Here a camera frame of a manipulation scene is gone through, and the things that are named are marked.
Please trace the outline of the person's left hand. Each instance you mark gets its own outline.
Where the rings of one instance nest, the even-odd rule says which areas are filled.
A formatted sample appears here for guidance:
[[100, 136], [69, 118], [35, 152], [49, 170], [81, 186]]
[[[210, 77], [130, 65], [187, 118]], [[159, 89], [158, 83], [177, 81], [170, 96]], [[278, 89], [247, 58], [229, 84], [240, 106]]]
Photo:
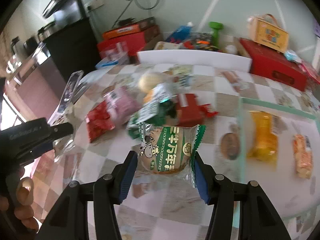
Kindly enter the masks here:
[[[24, 167], [20, 167], [18, 171], [19, 181], [21, 180], [22, 176], [25, 173]], [[17, 199], [18, 204], [15, 206], [14, 214], [17, 219], [19, 219], [22, 224], [28, 228], [29, 230], [39, 230], [39, 224], [34, 217], [33, 208], [30, 205], [26, 205], [26, 201], [28, 200], [29, 191], [26, 187], [23, 187], [22, 184], [19, 182], [17, 184], [17, 189], [14, 190], [15, 197]], [[10, 207], [9, 201], [7, 197], [1, 195], [1, 211], [7, 211]]]

